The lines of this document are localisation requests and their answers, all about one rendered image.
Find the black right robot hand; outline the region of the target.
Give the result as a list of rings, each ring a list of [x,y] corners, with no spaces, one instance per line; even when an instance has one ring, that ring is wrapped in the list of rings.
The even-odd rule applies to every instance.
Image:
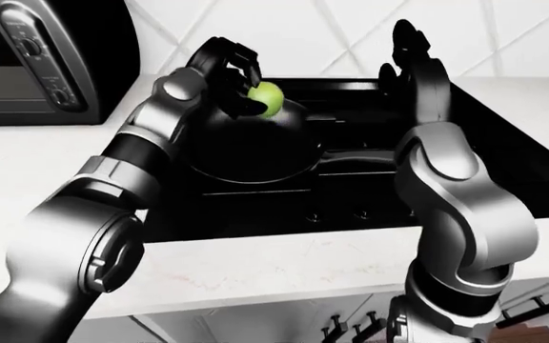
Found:
[[[394,65],[383,64],[378,87],[393,107],[414,125],[450,120],[451,82],[430,43],[411,22],[400,19],[393,29]]]

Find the black frying pan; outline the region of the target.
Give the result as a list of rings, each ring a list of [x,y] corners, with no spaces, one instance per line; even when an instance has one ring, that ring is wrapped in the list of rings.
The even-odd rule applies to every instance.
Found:
[[[394,165],[393,151],[328,151],[315,130],[336,117],[286,99],[273,116],[231,116],[210,105],[188,119],[184,152],[196,171],[223,182],[267,184],[334,162]]]

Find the black cooktop stove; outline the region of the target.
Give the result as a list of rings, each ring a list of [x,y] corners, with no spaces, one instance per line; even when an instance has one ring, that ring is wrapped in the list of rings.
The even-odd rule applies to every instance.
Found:
[[[285,102],[276,116],[231,117],[205,102],[171,152],[118,133],[105,156],[157,182],[148,242],[411,227],[418,185],[395,159],[411,122],[375,79],[264,79]]]

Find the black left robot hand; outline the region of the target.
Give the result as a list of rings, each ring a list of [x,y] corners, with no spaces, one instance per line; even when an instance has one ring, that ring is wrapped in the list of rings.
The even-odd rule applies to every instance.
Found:
[[[213,36],[198,48],[187,66],[201,73],[210,98],[231,118],[258,116],[267,110],[267,105],[248,97],[249,90],[257,88],[262,79],[254,50]]]

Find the green apple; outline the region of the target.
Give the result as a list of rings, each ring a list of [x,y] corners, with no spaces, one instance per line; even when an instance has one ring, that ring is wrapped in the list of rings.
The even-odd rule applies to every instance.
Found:
[[[260,114],[263,118],[275,116],[281,110],[284,102],[283,91],[273,82],[260,82],[256,88],[250,88],[247,96],[266,105],[267,109]]]

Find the silver black toaster oven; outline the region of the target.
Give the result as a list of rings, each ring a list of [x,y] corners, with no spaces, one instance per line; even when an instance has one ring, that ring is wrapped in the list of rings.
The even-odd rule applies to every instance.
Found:
[[[139,73],[125,0],[0,0],[0,127],[101,125]]]

